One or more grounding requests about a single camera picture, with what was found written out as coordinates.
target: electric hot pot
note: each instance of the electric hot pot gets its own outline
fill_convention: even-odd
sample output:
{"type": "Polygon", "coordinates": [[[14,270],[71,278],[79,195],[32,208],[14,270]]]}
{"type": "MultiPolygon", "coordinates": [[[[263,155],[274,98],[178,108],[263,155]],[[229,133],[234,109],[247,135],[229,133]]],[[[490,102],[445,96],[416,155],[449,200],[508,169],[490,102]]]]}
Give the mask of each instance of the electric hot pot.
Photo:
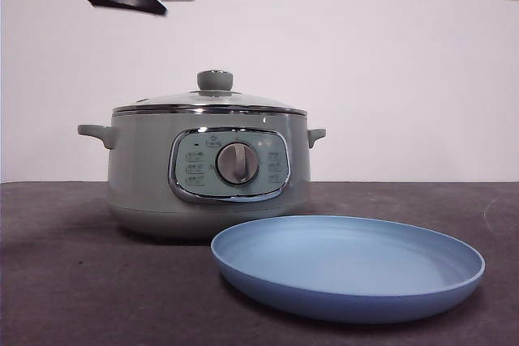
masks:
{"type": "Polygon", "coordinates": [[[109,149],[111,213],[137,232],[209,238],[296,212],[308,197],[309,149],[326,131],[308,130],[301,109],[231,91],[229,72],[197,81],[199,91],[117,107],[111,126],[78,126],[109,149]]]}

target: glass lid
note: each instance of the glass lid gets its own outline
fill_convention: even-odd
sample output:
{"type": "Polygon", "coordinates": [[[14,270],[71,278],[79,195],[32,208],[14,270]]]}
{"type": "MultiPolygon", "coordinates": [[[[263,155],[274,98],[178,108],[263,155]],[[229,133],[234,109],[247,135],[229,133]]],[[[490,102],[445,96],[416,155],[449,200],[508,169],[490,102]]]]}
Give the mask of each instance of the glass lid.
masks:
{"type": "Polygon", "coordinates": [[[224,70],[206,70],[197,75],[199,91],[142,99],[117,107],[114,115],[133,113],[234,113],[265,112],[307,115],[280,101],[231,91],[233,74],[224,70]]]}

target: lid knob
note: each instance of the lid knob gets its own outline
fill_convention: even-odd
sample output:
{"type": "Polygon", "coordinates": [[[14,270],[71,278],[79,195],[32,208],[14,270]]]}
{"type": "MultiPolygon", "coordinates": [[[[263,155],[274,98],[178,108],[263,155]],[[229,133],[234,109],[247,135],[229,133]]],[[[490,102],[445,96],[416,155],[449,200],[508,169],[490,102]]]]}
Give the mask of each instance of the lid knob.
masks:
{"type": "Polygon", "coordinates": [[[205,70],[196,76],[202,91],[230,91],[233,87],[233,74],[225,70],[205,70]]]}

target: plate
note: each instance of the plate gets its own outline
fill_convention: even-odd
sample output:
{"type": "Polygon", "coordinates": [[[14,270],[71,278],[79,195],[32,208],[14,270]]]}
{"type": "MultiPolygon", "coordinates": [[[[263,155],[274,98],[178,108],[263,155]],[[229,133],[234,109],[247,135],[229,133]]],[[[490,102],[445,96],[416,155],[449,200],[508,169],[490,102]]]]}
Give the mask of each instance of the plate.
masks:
{"type": "Polygon", "coordinates": [[[448,235],[350,216],[282,216],[235,225],[211,250],[222,275],[252,299],[333,322],[398,323],[464,301],[482,255],[448,235]]]}

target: control panel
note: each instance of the control panel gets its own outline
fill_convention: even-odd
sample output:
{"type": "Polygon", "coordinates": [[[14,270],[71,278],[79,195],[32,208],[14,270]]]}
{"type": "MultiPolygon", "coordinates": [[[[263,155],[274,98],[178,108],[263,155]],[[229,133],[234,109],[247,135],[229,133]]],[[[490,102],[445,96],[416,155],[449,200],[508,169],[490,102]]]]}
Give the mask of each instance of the control panel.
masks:
{"type": "Polygon", "coordinates": [[[285,140],[270,130],[189,130],[175,139],[169,163],[171,188],[193,201],[269,199],[289,176],[285,140]]]}

